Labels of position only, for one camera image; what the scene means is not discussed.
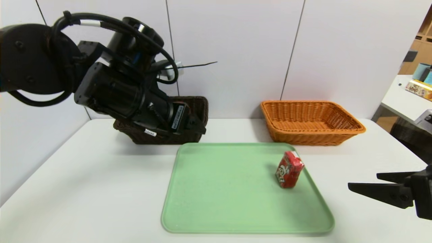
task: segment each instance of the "red packaging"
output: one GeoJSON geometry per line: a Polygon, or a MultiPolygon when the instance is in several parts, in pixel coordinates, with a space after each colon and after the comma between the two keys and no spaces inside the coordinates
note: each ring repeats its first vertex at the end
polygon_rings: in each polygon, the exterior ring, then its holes
{"type": "Polygon", "coordinates": [[[293,188],[303,167],[305,165],[295,151],[286,151],[276,171],[280,186],[282,188],[293,188]]]}

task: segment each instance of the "orange wicker basket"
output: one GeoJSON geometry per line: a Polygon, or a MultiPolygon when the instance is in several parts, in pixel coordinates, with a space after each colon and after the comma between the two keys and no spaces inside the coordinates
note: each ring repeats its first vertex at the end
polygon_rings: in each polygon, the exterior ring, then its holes
{"type": "Polygon", "coordinates": [[[339,145],[366,131],[344,108],[329,101],[264,101],[261,109],[275,142],[339,145]]]}

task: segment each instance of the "cup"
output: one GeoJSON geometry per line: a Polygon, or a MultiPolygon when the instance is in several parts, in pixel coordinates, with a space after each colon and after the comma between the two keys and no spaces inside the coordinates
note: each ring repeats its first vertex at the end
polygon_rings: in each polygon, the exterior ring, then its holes
{"type": "Polygon", "coordinates": [[[420,80],[426,68],[429,68],[431,65],[427,63],[419,63],[416,68],[416,71],[413,74],[414,80],[420,80]]]}

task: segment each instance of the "green tray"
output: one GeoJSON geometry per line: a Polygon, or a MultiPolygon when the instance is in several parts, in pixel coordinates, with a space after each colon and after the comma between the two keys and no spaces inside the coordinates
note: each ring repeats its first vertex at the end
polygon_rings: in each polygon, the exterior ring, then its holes
{"type": "Polygon", "coordinates": [[[334,218],[306,168],[292,189],[275,173],[289,144],[184,144],[162,225],[171,233],[325,233],[334,218]]]}

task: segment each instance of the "wicker basket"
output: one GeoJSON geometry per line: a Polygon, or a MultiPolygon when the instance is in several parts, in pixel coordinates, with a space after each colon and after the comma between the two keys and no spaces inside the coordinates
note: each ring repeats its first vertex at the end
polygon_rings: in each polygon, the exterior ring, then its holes
{"type": "MultiPolygon", "coordinates": [[[[204,126],[207,125],[209,114],[209,102],[202,96],[177,96],[173,97],[174,102],[187,103],[192,112],[195,112],[198,118],[203,121],[204,126]]],[[[169,138],[152,137],[143,132],[144,129],[139,129],[136,126],[125,124],[119,120],[115,120],[114,128],[128,135],[136,144],[185,144],[198,142],[201,139],[201,134],[184,130],[182,135],[172,135],[169,138]]]]}
{"type": "Polygon", "coordinates": [[[366,128],[340,105],[328,101],[264,101],[261,109],[275,142],[339,145],[366,128]]]}

